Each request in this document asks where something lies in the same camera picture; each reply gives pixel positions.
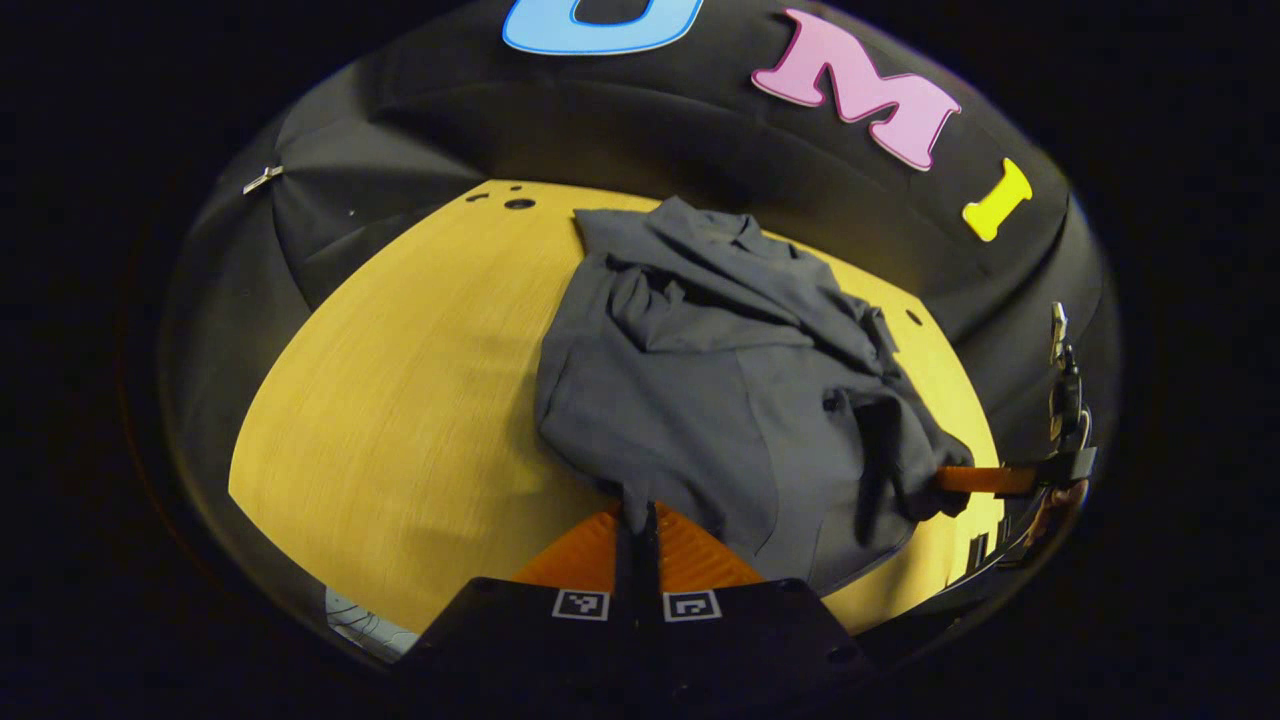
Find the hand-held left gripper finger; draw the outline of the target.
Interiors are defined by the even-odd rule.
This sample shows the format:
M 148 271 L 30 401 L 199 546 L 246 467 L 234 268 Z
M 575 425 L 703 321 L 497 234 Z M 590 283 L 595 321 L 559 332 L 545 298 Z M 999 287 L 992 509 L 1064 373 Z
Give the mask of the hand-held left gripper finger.
M 658 511 L 637 533 L 637 689 L 646 701 L 827 701 L 876 678 L 803 580 L 667 591 Z
M 424 701 L 605 701 L 627 685 L 634 537 L 618 511 L 579 523 L 511 578 L 475 577 L 399 661 Z

